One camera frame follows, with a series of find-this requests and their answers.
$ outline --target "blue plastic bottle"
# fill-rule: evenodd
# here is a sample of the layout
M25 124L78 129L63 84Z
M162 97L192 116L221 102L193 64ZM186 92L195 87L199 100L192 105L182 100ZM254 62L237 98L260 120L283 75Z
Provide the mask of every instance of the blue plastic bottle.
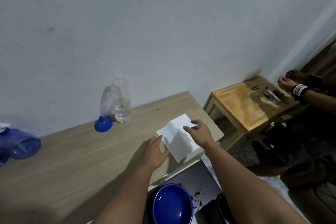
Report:
M41 149L41 140L34 135L15 128L4 128L0 132L0 145L14 159L34 156Z

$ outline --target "wood grain surface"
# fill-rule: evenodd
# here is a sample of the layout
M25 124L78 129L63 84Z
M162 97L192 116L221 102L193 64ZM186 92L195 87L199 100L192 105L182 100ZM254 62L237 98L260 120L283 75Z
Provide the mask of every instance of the wood grain surface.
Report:
M46 136L41 151L0 168L1 223L72 223L92 220L136 166L144 143L167 122L186 113L223 136L189 92L138 108L129 122L98 133L94 122ZM154 171L151 183L200 154L177 163L172 155Z
M279 90L288 104L275 105L263 92ZM220 105L247 131L281 115L299 103L285 91L259 76L211 93Z

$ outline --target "white wall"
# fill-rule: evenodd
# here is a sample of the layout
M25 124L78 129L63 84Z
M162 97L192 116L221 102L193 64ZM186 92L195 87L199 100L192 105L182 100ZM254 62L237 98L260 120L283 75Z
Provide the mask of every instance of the white wall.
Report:
M269 77L332 2L0 0L0 121L45 135L95 120L117 72L133 106L185 90L203 105Z

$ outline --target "clear plastic bottle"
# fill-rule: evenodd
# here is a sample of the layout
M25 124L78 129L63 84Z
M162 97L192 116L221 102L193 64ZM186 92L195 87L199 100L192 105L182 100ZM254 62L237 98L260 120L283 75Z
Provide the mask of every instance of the clear plastic bottle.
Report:
M34 156L41 149L41 140L19 129L1 127L0 146L5 148L12 158L25 159Z
M115 78L111 83L111 88L115 119L120 123L129 121L132 107L127 80L124 78Z

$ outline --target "tiled floor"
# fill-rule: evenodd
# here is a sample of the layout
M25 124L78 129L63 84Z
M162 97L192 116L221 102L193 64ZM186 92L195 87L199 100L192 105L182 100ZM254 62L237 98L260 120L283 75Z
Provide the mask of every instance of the tiled floor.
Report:
M220 120L216 122L216 124L225 134L225 136L221 140L229 138L235 131L235 128L227 119ZM262 143L263 136L258 134L256 137L253 138L253 140ZM257 154L251 145L251 140L249 140L246 136L241 137L241 139L239 139L231 148L229 148L228 153L246 167L260 163ZM206 155L202 157L202 160L206 166L211 166L210 160L207 158ZM272 188L274 188L288 203L290 203L303 216L303 214L300 212L299 209L297 209L297 207L288 196L288 188L280 180L279 176L260 178L267 182Z

